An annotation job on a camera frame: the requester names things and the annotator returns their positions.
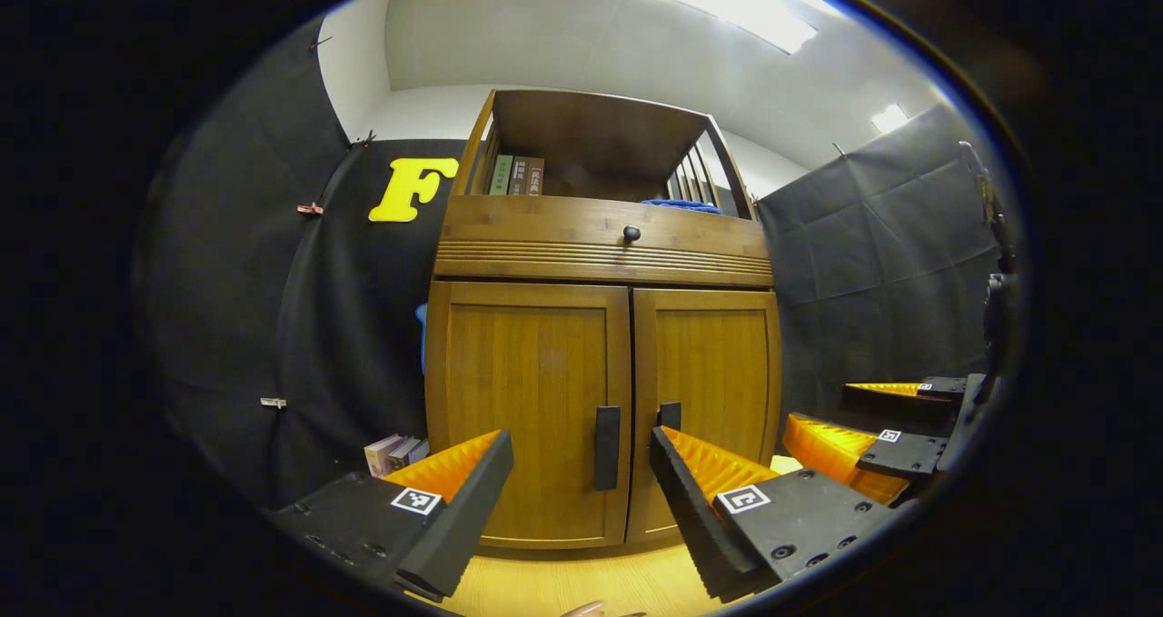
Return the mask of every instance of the blue cloth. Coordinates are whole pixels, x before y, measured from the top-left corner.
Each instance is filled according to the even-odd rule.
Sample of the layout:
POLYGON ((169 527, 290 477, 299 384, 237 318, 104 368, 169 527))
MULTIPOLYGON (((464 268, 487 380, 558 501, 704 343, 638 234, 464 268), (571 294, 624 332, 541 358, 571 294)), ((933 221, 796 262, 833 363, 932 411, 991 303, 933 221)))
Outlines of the blue cloth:
POLYGON ((647 199, 643 203, 650 203, 652 207, 673 207, 683 208, 683 210, 698 210, 700 213, 711 213, 711 215, 723 215, 722 210, 712 207, 711 203, 701 202, 685 202, 682 199, 647 199))
POLYGON ((420 303, 416 309, 416 318, 420 320, 420 375, 424 373, 424 338, 428 336, 428 303, 420 303))

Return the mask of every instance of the book spine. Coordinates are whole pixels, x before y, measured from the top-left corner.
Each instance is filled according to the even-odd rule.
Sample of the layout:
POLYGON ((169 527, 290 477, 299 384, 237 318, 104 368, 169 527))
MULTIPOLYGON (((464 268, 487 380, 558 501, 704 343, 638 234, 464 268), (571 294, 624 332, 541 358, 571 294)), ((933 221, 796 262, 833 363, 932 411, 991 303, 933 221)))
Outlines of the book spine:
POLYGON ((528 194, 529 158, 513 157, 513 174, 509 178, 509 194, 528 194))
POLYGON ((507 194, 509 174, 513 168, 513 157, 508 153, 497 155, 497 165, 493 165, 493 181, 488 187, 490 194, 507 194))
POLYGON ((529 158, 529 191, 528 194, 541 194, 541 181, 545 175, 544 158, 529 158))
POLYGON ((390 436, 390 438, 383 438, 380 442, 368 444, 368 446, 364 447, 364 455, 368 459, 368 472, 372 476, 384 476, 391 471, 387 454, 390 454, 397 444, 402 442, 402 439, 404 438, 401 438, 401 436, 390 436))
POLYGON ((428 457, 428 452, 429 452, 428 440, 421 440, 420 444, 416 444, 416 447, 414 450, 408 452, 407 464, 412 465, 419 462, 420 460, 423 460, 424 457, 428 457))
POLYGON ((402 469, 404 465, 407 465, 406 457, 408 455, 408 452, 416 446, 419 440, 416 440, 415 438, 408 438, 407 442, 400 444, 400 446, 394 452, 392 452, 392 455, 387 457, 387 460, 390 460, 393 472, 397 469, 402 469))

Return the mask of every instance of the open shelf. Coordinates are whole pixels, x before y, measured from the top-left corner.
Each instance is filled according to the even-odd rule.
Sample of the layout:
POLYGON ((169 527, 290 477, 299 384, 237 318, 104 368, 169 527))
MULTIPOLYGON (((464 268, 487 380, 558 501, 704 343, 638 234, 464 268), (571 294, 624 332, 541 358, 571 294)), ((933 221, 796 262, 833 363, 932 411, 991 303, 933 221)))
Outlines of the open shelf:
POLYGON ((729 211, 751 218, 739 170, 704 113, 607 94, 495 89, 465 146, 454 194, 486 194, 500 153, 544 158, 542 194, 550 198, 686 199, 720 208, 730 202, 729 211), (699 145, 704 136, 709 151, 699 145), (715 162, 729 198, 715 187, 715 162))

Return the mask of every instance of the black fabric curtain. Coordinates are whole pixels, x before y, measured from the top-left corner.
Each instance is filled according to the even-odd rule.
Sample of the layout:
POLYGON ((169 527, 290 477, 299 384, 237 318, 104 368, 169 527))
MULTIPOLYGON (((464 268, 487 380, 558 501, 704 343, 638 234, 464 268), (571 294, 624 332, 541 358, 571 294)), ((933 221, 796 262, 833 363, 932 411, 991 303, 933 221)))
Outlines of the black fabric curtain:
POLYGON ((135 250, 135 328, 171 425, 267 508, 365 469, 366 443, 424 435, 414 311, 451 181, 412 223, 370 223, 368 211, 391 160, 457 158, 464 144, 348 152, 308 50, 321 22, 265 51, 174 142, 135 250), (295 210, 311 202, 324 215, 295 210))
POLYGON ((759 200, 783 335, 780 438, 790 412, 875 428, 841 402, 844 382, 984 372, 997 242, 963 139, 1005 182, 987 138, 936 106, 759 200))

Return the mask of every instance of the wooden floor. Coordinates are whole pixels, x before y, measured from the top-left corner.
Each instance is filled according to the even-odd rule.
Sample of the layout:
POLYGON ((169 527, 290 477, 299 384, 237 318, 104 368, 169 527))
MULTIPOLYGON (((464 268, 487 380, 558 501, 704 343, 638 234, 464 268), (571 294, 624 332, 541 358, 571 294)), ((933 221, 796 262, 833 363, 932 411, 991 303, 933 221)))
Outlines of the wooden floor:
MULTIPOLYGON (((787 473, 799 464, 777 457, 771 468, 787 473)), ((606 617, 688 617, 729 605, 707 597, 682 543, 616 547, 613 555, 481 548, 456 594, 438 605, 468 617, 559 617, 598 600, 606 601, 606 617)))

